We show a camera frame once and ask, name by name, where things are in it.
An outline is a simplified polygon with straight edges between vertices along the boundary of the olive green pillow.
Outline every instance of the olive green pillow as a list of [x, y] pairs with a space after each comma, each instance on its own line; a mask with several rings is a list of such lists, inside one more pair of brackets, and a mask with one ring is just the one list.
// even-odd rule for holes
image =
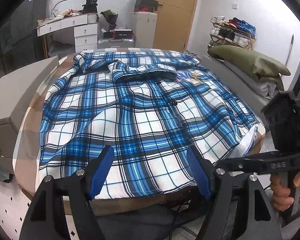
[[276, 78], [279, 73], [284, 76], [291, 75], [280, 61], [250, 49], [232, 45], [214, 46], [209, 49], [209, 55], [232, 63], [257, 82], [260, 82], [261, 77]]

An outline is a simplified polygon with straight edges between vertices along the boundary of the metal screw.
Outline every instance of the metal screw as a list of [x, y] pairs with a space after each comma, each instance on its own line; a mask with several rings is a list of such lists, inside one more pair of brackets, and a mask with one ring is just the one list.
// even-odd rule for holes
[[258, 178], [257, 178], [256, 175], [251, 174], [251, 175], [249, 176], [249, 179], [252, 180], [252, 181], [256, 181]]
[[77, 170], [75, 174], [77, 174], [77, 176], [82, 176], [84, 174], [84, 170], [83, 169]]
[[50, 180], [52, 180], [52, 176], [51, 176], [51, 175], [45, 176], [45, 177], [43, 178], [43, 180], [44, 180], [45, 182], [49, 182]]
[[216, 169], [216, 173], [219, 174], [219, 175], [223, 175], [223, 174], [225, 174], [226, 172], [225, 172], [225, 170], [222, 169], [222, 168], [217, 168], [217, 169]]

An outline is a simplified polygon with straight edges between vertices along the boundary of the plaid shirt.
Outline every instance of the plaid shirt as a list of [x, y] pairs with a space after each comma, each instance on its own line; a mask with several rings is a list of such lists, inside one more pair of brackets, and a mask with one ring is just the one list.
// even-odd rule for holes
[[198, 63], [177, 52], [77, 54], [46, 95], [40, 180], [70, 176], [111, 145], [115, 160], [96, 198], [168, 193], [194, 182], [189, 145], [212, 163], [249, 131], [251, 146], [258, 119]]

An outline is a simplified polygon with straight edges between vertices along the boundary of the blue gripper pad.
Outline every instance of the blue gripper pad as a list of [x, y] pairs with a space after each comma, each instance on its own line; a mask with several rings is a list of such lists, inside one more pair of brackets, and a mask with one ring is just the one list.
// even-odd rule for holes
[[210, 200], [215, 186], [212, 163], [204, 159], [194, 146], [188, 148], [186, 158], [200, 194]]
[[91, 174], [90, 189], [88, 191], [88, 195], [91, 199], [93, 199], [96, 195], [100, 194], [100, 191], [104, 182], [106, 181], [106, 177], [109, 173], [113, 160], [114, 149], [111, 146], [105, 146], [105, 148], [100, 153], [99, 157], [89, 162], [86, 170], [89, 170], [89, 168], [90, 170], [91, 168], [95, 170], [95, 172], [92, 172]]

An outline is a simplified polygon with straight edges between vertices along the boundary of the wooden door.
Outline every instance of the wooden door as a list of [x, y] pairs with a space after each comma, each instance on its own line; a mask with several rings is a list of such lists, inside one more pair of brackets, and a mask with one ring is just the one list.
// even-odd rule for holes
[[195, 3], [196, 0], [159, 0], [154, 49], [184, 51]]

